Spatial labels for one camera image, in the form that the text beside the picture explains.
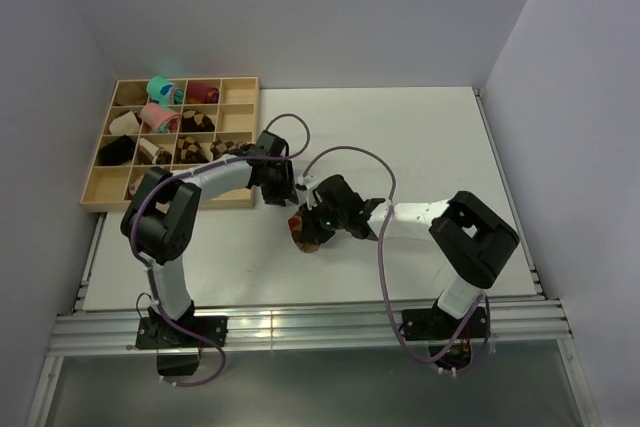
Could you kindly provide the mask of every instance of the wall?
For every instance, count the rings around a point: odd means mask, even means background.
[[[638,0],[529,0],[485,107],[607,425],[638,425]]]
[[[122,78],[485,83],[526,0],[73,0]]]
[[[0,425],[22,425],[95,219],[78,201],[113,74],[67,0],[0,0]]]

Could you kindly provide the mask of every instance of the metal bar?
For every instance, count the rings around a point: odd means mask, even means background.
[[[40,380],[31,402],[29,417],[27,417],[27,427],[44,427],[46,425],[63,361],[62,357],[44,359]]]
[[[406,308],[431,302],[398,302],[396,320]],[[229,351],[382,347],[396,345],[382,303],[303,305],[272,308],[199,309],[196,315],[229,317]],[[559,301],[495,301],[492,331],[497,341],[571,337]],[[135,312],[78,313],[59,317],[48,356],[153,354],[133,347],[139,318]],[[164,353],[191,352],[170,349]]]
[[[584,427],[601,427],[602,420],[589,388],[587,375],[582,369],[575,343],[572,339],[558,340],[558,348],[562,356],[567,378],[573,391],[578,413]]]
[[[98,250],[98,244],[100,243],[100,237],[102,236],[102,228],[104,227],[104,221],[107,218],[106,214],[100,214],[98,216],[98,222],[96,222],[96,228],[93,231],[93,238],[91,239],[91,245],[89,246],[89,254],[87,255],[87,261],[84,264],[84,272],[82,274],[82,282],[89,282],[91,277],[91,269],[93,268],[93,260]]]
[[[509,201],[509,206],[511,207],[511,212],[513,213],[513,218],[516,222],[516,228],[518,229],[518,232],[520,232],[520,241],[522,242],[522,248],[524,249],[524,256],[527,259],[527,263],[530,266],[533,266],[533,258],[531,257],[531,251],[529,250],[529,244],[527,243],[527,239],[524,236],[524,231],[522,230],[522,223],[520,222],[520,217],[518,217],[516,204],[513,201],[513,196],[511,195],[511,190],[509,189],[509,183],[507,182],[507,177],[504,173],[504,169],[502,168],[502,162],[500,161],[500,155],[498,154],[498,149],[493,139],[493,134],[491,134],[491,128],[489,127],[489,122],[487,121],[487,115],[484,111],[484,106],[482,105],[482,98],[480,97],[481,92],[474,90],[474,94],[476,97],[476,103],[478,104],[478,109],[480,110],[480,116],[482,117],[482,122],[484,123],[484,128],[487,131],[489,144],[491,144],[491,150],[493,151],[493,156],[496,159],[496,165],[498,166],[498,172],[500,172],[502,185],[504,186],[504,191],[507,194],[507,200]]]

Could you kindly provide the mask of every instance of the purple cable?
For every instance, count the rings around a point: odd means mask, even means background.
[[[331,148],[329,148],[329,149],[327,149],[327,150],[325,150],[323,152],[320,152],[309,163],[307,168],[304,170],[303,175],[307,175],[309,173],[309,171],[311,170],[311,167],[313,167],[313,165],[318,160],[320,160],[321,157],[324,157],[326,154],[328,154],[330,152],[334,152],[336,150],[352,150],[352,151],[355,151],[355,152],[361,152],[361,153],[363,153],[365,155],[368,155],[369,157],[372,157],[372,158],[376,159],[386,169],[386,171],[389,173],[389,176],[391,177],[391,189],[389,191],[389,200],[391,201],[391,205],[389,206],[389,211],[387,212],[387,215],[385,216],[384,221],[382,222],[382,226],[380,228],[380,237],[378,238],[378,274],[379,274],[379,277],[380,277],[380,288],[382,290],[382,298],[384,300],[384,307],[385,307],[385,310],[386,310],[386,313],[387,313],[387,317],[389,318],[389,324],[390,324],[391,330],[393,331],[394,335],[396,336],[396,339],[398,340],[398,343],[400,344],[400,346],[414,360],[416,360],[417,362],[420,362],[422,364],[432,364],[432,363],[435,363],[435,362],[439,361],[440,359],[442,359],[446,355],[446,353],[451,349],[451,347],[453,347],[453,344],[458,340],[458,338],[460,337],[460,334],[462,333],[463,329],[466,327],[467,323],[469,322],[469,319],[471,318],[471,316],[475,312],[475,310],[478,307],[478,305],[480,305],[480,302],[482,302],[482,299],[484,297],[485,303],[486,303],[486,306],[487,306],[487,324],[486,324],[487,328],[486,328],[486,331],[485,331],[484,342],[482,343],[482,347],[480,348],[480,351],[478,352],[478,356],[477,356],[477,357],[480,357],[483,354],[483,352],[484,352],[484,350],[486,348],[487,342],[489,340],[490,332],[491,332],[491,323],[490,323],[490,314],[489,314],[489,299],[485,294],[480,294],[478,296],[478,298],[474,301],[474,303],[471,305],[471,307],[467,311],[466,315],[462,318],[462,321],[458,325],[458,328],[456,329],[456,331],[451,336],[451,339],[449,340],[447,345],[445,345],[442,348],[442,350],[440,350],[440,352],[438,352],[433,357],[421,357],[420,355],[415,353],[414,350],[409,346],[409,344],[407,343],[405,338],[402,336],[402,334],[400,333],[400,329],[398,328],[398,325],[396,324],[395,318],[393,316],[393,307],[391,305],[391,300],[389,299],[389,290],[387,289],[387,280],[386,280],[386,276],[385,276],[385,272],[384,272],[384,256],[383,256],[384,233],[387,230],[387,225],[389,224],[389,221],[391,220],[391,216],[393,215],[393,197],[395,195],[396,185],[397,185],[396,176],[393,173],[393,170],[391,169],[389,164],[387,164],[381,157],[377,156],[373,152],[370,152],[370,151],[368,151],[366,149],[362,149],[360,147],[348,146],[348,145],[340,145],[340,146],[336,146],[336,147],[331,147]],[[466,367],[463,367],[462,369],[458,370],[457,372],[466,371],[469,367],[471,367],[471,363],[469,363],[469,365],[467,365]]]
[[[162,189],[164,189],[167,185],[171,184],[172,182],[176,182],[178,180],[182,180],[182,179],[186,179],[189,178],[195,174],[199,174],[202,172],[207,172],[209,170],[215,169],[216,167],[219,167],[221,165],[226,165],[226,164],[231,164],[234,162],[244,162],[247,160],[270,160],[270,161],[280,161],[280,160],[291,160],[294,159],[298,156],[300,156],[309,146],[309,142],[311,142],[311,130],[309,129],[309,126],[307,125],[307,123],[299,116],[295,115],[295,114],[280,114],[276,117],[274,117],[271,122],[269,122],[269,124],[267,124],[267,127],[265,128],[265,130],[269,129],[277,120],[280,120],[282,118],[285,117],[291,117],[294,118],[296,120],[298,120],[302,126],[304,127],[306,134],[307,134],[307,140],[304,143],[304,145],[302,146],[302,148],[298,151],[295,152],[291,155],[287,155],[287,156],[283,156],[283,157],[267,157],[267,156],[246,156],[246,157],[233,157],[231,159],[227,159],[226,161],[220,161],[220,162],[215,162],[215,163],[211,163],[211,164],[207,164],[204,165],[202,167],[199,167],[198,169],[196,169],[194,172],[183,172],[181,174],[178,175],[174,175],[172,177],[169,177],[165,180],[163,180],[162,182],[160,182],[158,185],[156,185],[151,192],[149,192],[149,195],[147,195],[147,197],[142,201],[142,204],[140,205],[140,209],[138,210],[138,213],[135,215],[135,217],[133,218],[133,223],[131,225],[131,235],[129,238],[129,245],[131,246],[131,252],[133,253],[133,256],[138,259],[140,262],[142,262],[147,268],[147,276],[149,279],[149,285],[151,286],[151,293],[153,295],[153,298],[155,301],[158,302],[158,304],[156,305],[156,307],[158,308],[158,312],[160,313],[160,315],[162,316],[162,318],[164,319],[165,322],[167,322],[167,324],[169,324],[171,327],[173,327],[174,329],[176,329],[177,331],[188,335],[196,340],[199,340],[200,342],[203,342],[207,345],[210,345],[212,347],[214,347],[219,353],[220,353],[220,365],[218,366],[218,369],[211,374],[209,377],[206,377],[202,380],[197,380],[197,381],[193,381],[193,382],[178,382],[178,381],[172,381],[170,379],[163,379],[166,382],[175,385],[177,387],[196,387],[199,385],[204,385],[208,382],[211,382],[213,379],[215,379],[216,377],[218,377],[220,375],[220,373],[222,372],[222,370],[224,369],[224,366],[227,362],[227,356],[224,352],[224,350],[222,350],[222,347],[220,347],[217,342],[214,342],[211,339],[208,339],[207,337],[204,337],[200,334],[197,334],[195,332],[192,332],[188,329],[185,329],[184,327],[176,324],[171,317],[169,317],[169,315],[167,314],[167,312],[164,310],[164,308],[162,307],[162,304],[160,304],[160,299],[158,298],[158,289],[156,286],[156,282],[155,282],[155,278],[153,276],[153,270],[151,268],[151,263],[145,259],[144,257],[142,257],[142,255],[140,255],[140,251],[138,250],[138,242],[137,242],[137,238],[138,238],[138,227],[140,225],[140,219],[142,218],[142,214],[143,212],[146,211],[147,207],[149,207],[149,204],[151,204],[151,202],[153,201],[153,199],[156,197],[156,195],[158,194],[158,192],[160,192]]]

